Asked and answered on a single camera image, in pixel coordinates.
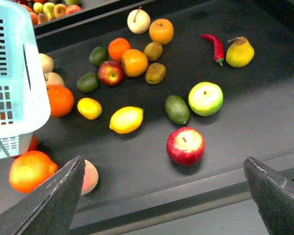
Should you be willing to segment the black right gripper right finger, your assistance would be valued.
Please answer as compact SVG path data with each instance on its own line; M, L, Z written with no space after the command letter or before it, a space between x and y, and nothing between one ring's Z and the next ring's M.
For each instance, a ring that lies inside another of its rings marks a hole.
M294 181L254 157L244 161L251 197L270 235L294 235Z

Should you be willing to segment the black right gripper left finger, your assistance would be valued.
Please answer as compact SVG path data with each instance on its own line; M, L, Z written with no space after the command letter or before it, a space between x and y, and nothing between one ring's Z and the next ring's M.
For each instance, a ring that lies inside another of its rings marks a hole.
M85 160L77 156L0 214L0 235L66 235L81 195Z

